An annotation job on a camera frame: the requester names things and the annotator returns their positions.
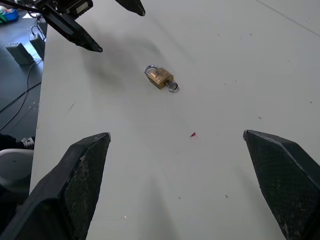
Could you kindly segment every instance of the sneaker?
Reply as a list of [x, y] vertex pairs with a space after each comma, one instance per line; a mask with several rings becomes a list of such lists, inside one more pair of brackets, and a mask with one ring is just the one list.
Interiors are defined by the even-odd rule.
[[24, 149], [34, 149], [35, 148], [36, 137], [24, 138], [21, 140]]

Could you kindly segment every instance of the green container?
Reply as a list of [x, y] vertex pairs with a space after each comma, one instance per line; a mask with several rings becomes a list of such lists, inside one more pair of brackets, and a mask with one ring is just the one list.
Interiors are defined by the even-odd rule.
[[6, 22], [8, 22], [8, 20], [5, 15], [3, 13], [0, 14], [0, 24], [5, 24]]

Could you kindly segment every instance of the gray floor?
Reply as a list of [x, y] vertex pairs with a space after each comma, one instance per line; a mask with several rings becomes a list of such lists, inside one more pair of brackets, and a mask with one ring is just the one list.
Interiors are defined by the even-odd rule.
[[[22, 18], [25, 11], [19, 11], [19, 19], [8, 24], [0, 24], [0, 111], [26, 90], [30, 65], [19, 66], [6, 50], [5, 45], [21, 42], [35, 61], [40, 57], [29, 42], [31, 27], [36, 25], [34, 18]], [[43, 62], [34, 65], [28, 80], [29, 88], [42, 80]], [[18, 141], [36, 135], [38, 103], [41, 84], [28, 92], [26, 102], [19, 114], [3, 129], [1, 134], [11, 135]], [[17, 112], [24, 96], [0, 113], [0, 128]]]

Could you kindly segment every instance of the brass padlock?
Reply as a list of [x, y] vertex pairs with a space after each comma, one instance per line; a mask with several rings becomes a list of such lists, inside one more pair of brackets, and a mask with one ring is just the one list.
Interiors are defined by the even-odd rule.
[[163, 67], [159, 68], [155, 65], [150, 65], [144, 69], [144, 73], [148, 77], [149, 81], [158, 89], [162, 89], [164, 86], [167, 86], [168, 90], [172, 93], [179, 89], [178, 84], [174, 82], [174, 76]]

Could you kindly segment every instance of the white tabletop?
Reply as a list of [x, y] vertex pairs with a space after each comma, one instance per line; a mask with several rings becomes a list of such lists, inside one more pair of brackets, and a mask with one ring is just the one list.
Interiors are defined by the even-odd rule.
[[[318, 161], [320, 5], [143, 5], [140, 17], [94, 0], [77, 21], [102, 53], [48, 28], [31, 188], [71, 144], [110, 132], [88, 240], [284, 240], [242, 136], [278, 135]], [[153, 86], [151, 64], [180, 91]]]

